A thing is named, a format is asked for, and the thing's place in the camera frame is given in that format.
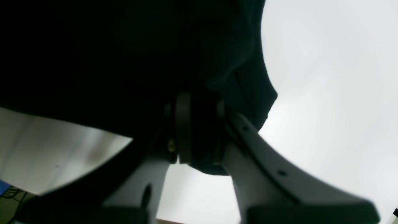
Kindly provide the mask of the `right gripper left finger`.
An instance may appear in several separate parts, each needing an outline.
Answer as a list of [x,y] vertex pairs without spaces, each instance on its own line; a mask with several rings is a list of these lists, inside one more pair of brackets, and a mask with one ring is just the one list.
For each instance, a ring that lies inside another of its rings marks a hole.
[[102,166],[26,202],[17,224],[155,224],[165,175],[178,152],[189,161],[191,95],[165,105],[164,121],[142,131]]

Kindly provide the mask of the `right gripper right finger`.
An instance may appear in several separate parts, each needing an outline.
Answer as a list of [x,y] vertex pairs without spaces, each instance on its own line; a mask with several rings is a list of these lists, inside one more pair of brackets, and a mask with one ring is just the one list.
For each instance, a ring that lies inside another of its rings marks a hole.
[[233,179],[243,224],[377,224],[375,205],[334,187],[277,153],[243,115],[216,101],[223,149],[216,164]]

